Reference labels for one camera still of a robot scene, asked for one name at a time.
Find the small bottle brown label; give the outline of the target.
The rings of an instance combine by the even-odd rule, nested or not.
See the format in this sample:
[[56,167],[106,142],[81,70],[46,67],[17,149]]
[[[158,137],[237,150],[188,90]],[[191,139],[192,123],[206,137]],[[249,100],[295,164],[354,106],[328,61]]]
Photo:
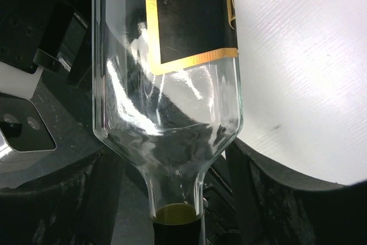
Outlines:
[[243,124],[234,0],[92,0],[95,136],[148,191],[154,244],[204,244],[203,183]]

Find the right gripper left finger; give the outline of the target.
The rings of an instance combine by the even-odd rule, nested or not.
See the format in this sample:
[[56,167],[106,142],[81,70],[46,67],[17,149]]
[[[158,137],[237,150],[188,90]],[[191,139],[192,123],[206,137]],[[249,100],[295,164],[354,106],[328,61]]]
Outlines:
[[1,244],[110,244],[126,162],[101,149],[1,189]]

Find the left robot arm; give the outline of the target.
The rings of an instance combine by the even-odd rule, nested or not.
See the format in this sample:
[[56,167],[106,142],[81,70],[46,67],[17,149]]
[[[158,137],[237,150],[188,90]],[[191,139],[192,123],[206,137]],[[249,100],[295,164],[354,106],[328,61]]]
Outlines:
[[1,172],[87,151],[31,99],[40,76],[104,148],[16,188],[2,244],[109,244],[125,163],[148,193],[153,244],[206,244],[203,185],[243,122],[234,0],[1,0]]

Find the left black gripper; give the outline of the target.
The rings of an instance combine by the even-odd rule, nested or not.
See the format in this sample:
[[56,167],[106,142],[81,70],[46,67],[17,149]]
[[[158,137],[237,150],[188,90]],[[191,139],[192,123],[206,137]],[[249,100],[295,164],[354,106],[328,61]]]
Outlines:
[[[134,185],[142,196],[147,196],[146,184],[143,177],[126,160],[120,158],[106,146],[103,146],[92,131],[92,98],[90,92],[85,92],[78,86],[69,85],[68,71],[60,69],[58,73],[45,71],[42,73],[33,101],[46,118],[48,126],[57,137],[65,140],[71,137],[67,148],[72,149],[78,141],[77,135],[86,131],[89,138],[82,141],[77,152],[79,154],[101,151],[105,157],[113,157],[113,162],[120,165],[115,173],[111,171],[112,162],[105,166],[107,172],[99,176],[102,186],[120,185],[127,183]],[[137,215],[139,225],[133,227],[134,233],[128,237],[122,236],[122,226],[116,222],[113,233],[105,244],[134,244],[132,238],[138,238],[137,244],[150,244],[150,233],[147,232],[147,220],[141,212],[144,206],[139,203],[133,208],[139,196],[133,192],[123,192],[120,195],[117,219],[126,214],[129,218]],[[206,242],[207,244],[235,243],[235,208],[230,188],[227,161],[220,156],[209,168],[204,180],[204,209]]]

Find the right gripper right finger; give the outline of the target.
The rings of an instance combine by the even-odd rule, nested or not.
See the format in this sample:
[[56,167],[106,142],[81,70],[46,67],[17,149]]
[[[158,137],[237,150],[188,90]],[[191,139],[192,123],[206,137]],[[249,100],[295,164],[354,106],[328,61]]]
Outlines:
[[226,160],[242,244],[366,243],[366,182],[307,176],[239,139]]

